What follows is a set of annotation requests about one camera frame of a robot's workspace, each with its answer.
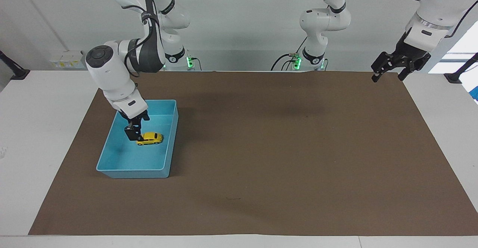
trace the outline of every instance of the brown table surface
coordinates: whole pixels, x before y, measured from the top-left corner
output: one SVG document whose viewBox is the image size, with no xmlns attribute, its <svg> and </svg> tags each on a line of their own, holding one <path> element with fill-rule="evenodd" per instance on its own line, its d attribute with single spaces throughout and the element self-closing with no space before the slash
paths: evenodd
<svg viewBox="0 0 478 248">
<path fill-rule="evenodd" d="M 160 72 L 175 99 L 167 179 L 95 166 L 114 110 L 95 96 L 31 235 L 465 236 L 478 214 L 396 74 Z"/>
</svg>

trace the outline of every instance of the blue plastic container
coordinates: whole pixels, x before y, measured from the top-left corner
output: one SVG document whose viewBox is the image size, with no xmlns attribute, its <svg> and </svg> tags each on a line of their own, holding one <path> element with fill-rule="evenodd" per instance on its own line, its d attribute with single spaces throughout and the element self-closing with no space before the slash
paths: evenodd
<svg viewBox="0 0 478 248">
<path fill-rule="evenodd" d="M 150 121 L 143 121 L 141 132 L 157 132 L 162 143 L 138 146 L 124 132 L 128 125 L 119 113 L 113 120 L 96 170 L 115 179 L 167 178 L 173 156 L 178 124 L 175 100 L 147 100 Z"/>
</svg>

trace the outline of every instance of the black stand foot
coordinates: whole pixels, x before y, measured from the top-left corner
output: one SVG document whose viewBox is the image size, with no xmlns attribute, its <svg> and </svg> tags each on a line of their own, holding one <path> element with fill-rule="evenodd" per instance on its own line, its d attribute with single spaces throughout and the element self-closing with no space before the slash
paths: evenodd
<svg viewBox="0 0 478 248">
<path fill-rule="evenodd" d="M 10 80 L 23 80 L 30 73 L 30 70 L 29 69 L 24 69 L 23 72 L 24 72 L 23 75 L 21 75 L 21 76 L 14 75 L 10 78 Z"/>
<path fill-rule="evenodd" d="M 454 73 L 445 73 L 444 76 L 451 84 L 461 84 L 461 81 L 454 76 Z"/>
</svg>

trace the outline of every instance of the toy car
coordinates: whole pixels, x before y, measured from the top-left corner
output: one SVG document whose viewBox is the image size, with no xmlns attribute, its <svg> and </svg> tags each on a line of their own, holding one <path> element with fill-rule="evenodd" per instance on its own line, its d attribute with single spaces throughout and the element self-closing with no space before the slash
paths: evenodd
<svg viewBox="0 0 478 248">
<path fill-rule="evenodd" d="M 156 132 L 146 132 L 142 136 L 143 139 L 145 139 L 144 141 L 136 141 L 139 146 L 146 144 L 160 144 L 163 139 L 162 135 Z"/>
</svg>

